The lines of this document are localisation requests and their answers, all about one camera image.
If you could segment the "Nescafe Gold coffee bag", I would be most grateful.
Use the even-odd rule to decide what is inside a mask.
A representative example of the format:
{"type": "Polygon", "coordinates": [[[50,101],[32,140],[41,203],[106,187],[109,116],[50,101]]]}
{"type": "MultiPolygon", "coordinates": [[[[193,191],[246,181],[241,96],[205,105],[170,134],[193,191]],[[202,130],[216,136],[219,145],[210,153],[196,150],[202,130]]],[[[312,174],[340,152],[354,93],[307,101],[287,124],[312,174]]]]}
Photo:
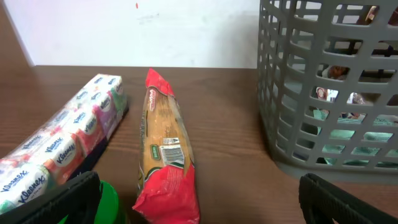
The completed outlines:
{"type": "MultiPolygon", "coordinates": [[[[368,12],[366,12],[364,15],[362,15],[362,17],[360,17],[357,20],[356,24],[364,26],[369,25],[370,23],[372,23],[378,12],[379,12],[379,6],[372,6],[368,12]]],[[[397,9],[395,9],[388,21],[388,24],[391,26],[397,26],[397,21],[398,21],[398,15],[397,15],[397,9]]]]}

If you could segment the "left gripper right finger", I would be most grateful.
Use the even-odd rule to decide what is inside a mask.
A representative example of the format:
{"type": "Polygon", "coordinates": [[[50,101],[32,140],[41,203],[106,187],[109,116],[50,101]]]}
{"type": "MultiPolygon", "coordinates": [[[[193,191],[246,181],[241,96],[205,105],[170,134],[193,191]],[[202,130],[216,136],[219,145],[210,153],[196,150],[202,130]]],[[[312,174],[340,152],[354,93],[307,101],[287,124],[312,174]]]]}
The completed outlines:
{"type": "Polygon", "coordinates": [[[300,178],[298,199],[307,224],[397,224],[397,218],[312,173],[300,178]]]}

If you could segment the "Kleenex tissue multipack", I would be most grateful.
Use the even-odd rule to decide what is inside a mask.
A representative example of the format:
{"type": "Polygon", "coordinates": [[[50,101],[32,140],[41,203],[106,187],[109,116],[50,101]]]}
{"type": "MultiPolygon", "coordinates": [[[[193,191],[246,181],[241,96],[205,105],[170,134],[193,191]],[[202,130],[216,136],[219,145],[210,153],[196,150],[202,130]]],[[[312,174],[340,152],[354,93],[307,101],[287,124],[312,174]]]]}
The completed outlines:
{"type": "Polygon", "coordinates": [[[36,132],[1,158],[1,213],[87,171],[127,111],[123,80],[97,74],[36,132]]]}

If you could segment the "green lid spice jar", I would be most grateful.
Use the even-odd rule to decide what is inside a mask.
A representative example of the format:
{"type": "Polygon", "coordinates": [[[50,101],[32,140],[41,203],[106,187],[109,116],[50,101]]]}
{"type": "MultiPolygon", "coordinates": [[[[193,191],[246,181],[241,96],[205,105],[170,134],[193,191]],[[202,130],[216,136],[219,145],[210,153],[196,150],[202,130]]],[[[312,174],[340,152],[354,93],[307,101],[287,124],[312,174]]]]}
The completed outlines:
{"type": "Polygon", "coordinates": [[[94,224],[125,224],[129,223],[126,212],[123,210],[119,195],[115,188],[101,181],[103,192],[98,205],[94,224]]]}

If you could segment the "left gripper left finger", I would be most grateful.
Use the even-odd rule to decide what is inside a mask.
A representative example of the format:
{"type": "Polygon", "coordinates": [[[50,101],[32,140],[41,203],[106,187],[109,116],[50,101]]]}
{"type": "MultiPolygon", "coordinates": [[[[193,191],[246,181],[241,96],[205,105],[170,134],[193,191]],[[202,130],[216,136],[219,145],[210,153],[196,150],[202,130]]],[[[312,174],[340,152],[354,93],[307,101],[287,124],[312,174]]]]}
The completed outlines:
{"type": "Polygon", "coordinates": [[[93,223],[101,200],[101,181],[85,172],[24,205],[1,215],[7,223],[93,223]]]}

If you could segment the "dried mushroom pouch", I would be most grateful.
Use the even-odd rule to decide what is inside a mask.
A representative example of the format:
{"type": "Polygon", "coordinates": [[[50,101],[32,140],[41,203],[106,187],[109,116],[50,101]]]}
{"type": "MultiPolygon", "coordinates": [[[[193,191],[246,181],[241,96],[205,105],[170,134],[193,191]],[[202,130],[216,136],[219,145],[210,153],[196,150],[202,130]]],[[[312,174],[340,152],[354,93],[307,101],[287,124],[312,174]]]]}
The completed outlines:
{"type": "MultiPolygon", "coordinates": [[[[332,80],[344,81],[347,78],[348,72],[349,72],[348,67],[330,65],[321,72],[321,77],[329,78],[332,80]]],[[[315,97],[324,101],[334,102],[338,96],[338,93],[339,93],[338,90],[332,90],[322,87],[315,88],[315,97]]],[[[346,102],[347,104],[355,104],[355,105],[365,104],[363,96],[356,92],[352,92],[349,95],[346,102]]],[[[365,113],[354,113],[354,112],[343,112],[340,115],[341,118],[358,119],[358,120],[363,120],[365,116],[366,116],[365,113]]]]}

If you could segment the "spaghetti pack orange ends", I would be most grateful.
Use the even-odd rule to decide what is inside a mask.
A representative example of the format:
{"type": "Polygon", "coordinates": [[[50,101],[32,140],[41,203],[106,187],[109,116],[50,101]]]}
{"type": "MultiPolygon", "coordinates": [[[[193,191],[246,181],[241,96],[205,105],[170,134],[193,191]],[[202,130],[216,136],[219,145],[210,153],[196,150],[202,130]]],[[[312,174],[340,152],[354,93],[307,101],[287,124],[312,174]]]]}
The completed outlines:
{"type": "Polygon", "coordinates": [[[133,210],[149,223],[199,223],[192,146],[170,83],[152,68],[146,77],[140,140],[133,210]]]}

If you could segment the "white teal small packet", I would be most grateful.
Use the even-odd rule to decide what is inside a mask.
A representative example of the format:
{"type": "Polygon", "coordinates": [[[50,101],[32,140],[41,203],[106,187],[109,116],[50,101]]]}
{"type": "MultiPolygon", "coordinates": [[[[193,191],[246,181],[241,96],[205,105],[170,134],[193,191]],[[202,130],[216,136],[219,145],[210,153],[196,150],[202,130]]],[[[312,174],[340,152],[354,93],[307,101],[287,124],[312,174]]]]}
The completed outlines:
{"type": "MultiPolygon", "coordinates": [[[[316,119],[325,120],[327,116],[328,112],[326,110],[316,109],[313,111],[313,117],[316,119]]],[[[338,122],[345,124],[361,124],[365,116],[365,114],[360,114],[358,117],[355,117],[353,113],[343,113],[338,118],[338,122]]],[[[391,121],[387,119],[386,116],[380,115],[374,120],[373,124],[376,126],[397,126],[397,121],[391,121]]],[[[330,137],[332,139],[350,140],[354,133],[355,131],[353,130],[334,129],[331,131],[330,137]]],[[[368,141],[388,142],[392,136],[392,133],[366,132],[363,139],[368,141]]],[[[345,148],[346,146],[344,145],[326,144],[324,145],[322,152],[341,154],[345,148]]],[[[352,154],[357,156],[375,156],[380,150],[381,149],[379,147],[359,146],[353,149],[352,154]]],[[[397,149],[391,149],[387,153],[387,157],[397,157],[397,149]]],[[[319,157],[317,159],[317,163],[327,164],[329,166],[333,166],[336,162],[337,158],[319,157]]],[[[343,165],[364,167],[368,163],[369,161],[364,159],[348,159],[343,162],[343,165]]],[[[378,162],[376,166],[388,169],[397,169],[396,162],[381,161],[378,162]]]]}

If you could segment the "grey plastic basket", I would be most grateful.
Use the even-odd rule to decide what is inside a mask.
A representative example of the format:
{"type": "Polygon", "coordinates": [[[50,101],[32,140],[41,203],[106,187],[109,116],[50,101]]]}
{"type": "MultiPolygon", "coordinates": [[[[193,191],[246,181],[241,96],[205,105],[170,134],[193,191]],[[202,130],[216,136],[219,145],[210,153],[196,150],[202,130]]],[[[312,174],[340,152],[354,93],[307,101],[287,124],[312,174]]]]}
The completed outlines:
{"type": "Polygon", "coordinates": [[[267,1],[259,5],[257,97],[269,150],[277,167],[294,177],[317,174],[330,181],[397,183],[397,169],[377,167],[397,149],[397,126],[376,126],[384,115],[397,121],[397,26],[388,24],[397,2],[267,1]],[[357,25],[372,6],[379,12],[369,25],[357,25]],[[321,77],[330,65],[348,67],[344,81],[321,77]],[[315,97],[315,88],[338,90],[334,102],[315,97]],[[347,104],[352,92],[364,105],[347,104]],[[325,120],[313,117],[326,110],[325,120]],[[339,123],[343,112],[365,113],[361,124],[339,123]],[[353,130],[350,140],[332,139],[334,129],[353,130]],[[388,142],[363,139],[366,132],[392,133],[388,142]],[[341,154],[322,152],[324,145],[344,145],[341,154]],[[355,147],[379,147],[375,156],[357,156],[355,147]],[[319,157],[337,158],[333,166],[319,157]],[[347,166],[364,159],[364,167],[347,166]]]}

